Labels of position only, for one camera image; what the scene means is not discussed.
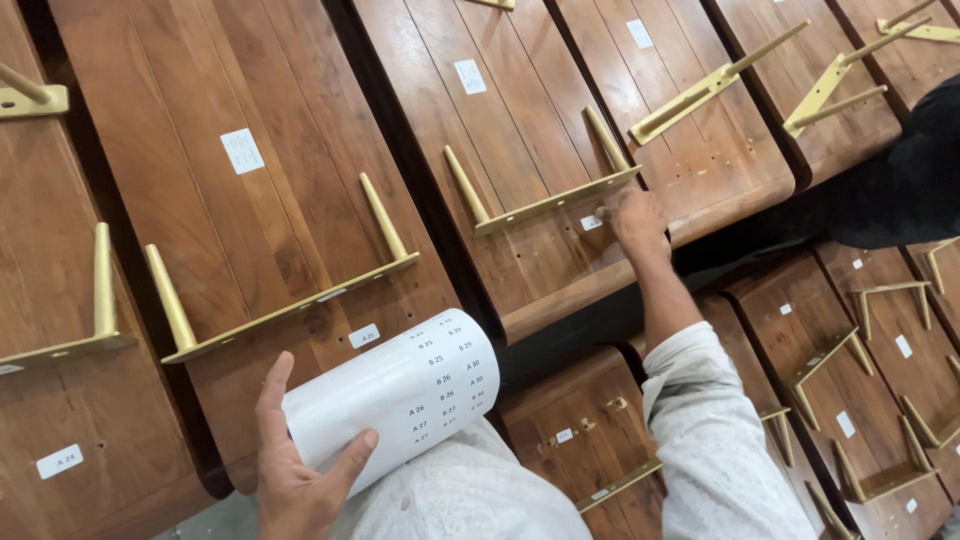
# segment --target person's left hand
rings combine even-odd
[[[350,488],[379,440],[376,431],[363,430],[353,437],[325,475],[304,467],[280,407],[293,368],[294,356],[284,351],[267,373],[256,402],[256,423],[260,431],[256,486],[259,540],[329,536]]]

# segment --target white patterned sleeve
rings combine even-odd
[[[643,415],[668,493],[664,539],[816,538],[709,323],[677,332],[643,367]]]

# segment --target hand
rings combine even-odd
[[[656,195],[644,191],[636,182],[627,182],[609,195],[594,215],[611,224],[624,254],[631,260],[651,255],[670,258],[670,242],[663,235],[668,224],[663,206]]]
[[[263,381],[256,402],[260,431],[257,456],[257,538],[259,540],[325,539],[333,528],[347,493],[373,454],[379,435],[363,430],[325,475],[303,466],[287,431],[280,404],[294,356],[284,351]]]

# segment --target black cloth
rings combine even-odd
[[[890,148],[674,254],[682,275],[811,238],[861,249],[960,235],[960,75],[931,90]]]

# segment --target white shirt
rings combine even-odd
[[[643,361],[644,418],[668,496],[663,538],[816,538],[730,357],[695,324]],[[332,538],[587,539],[573,502],[517,462],[484,419],[351,498]]]

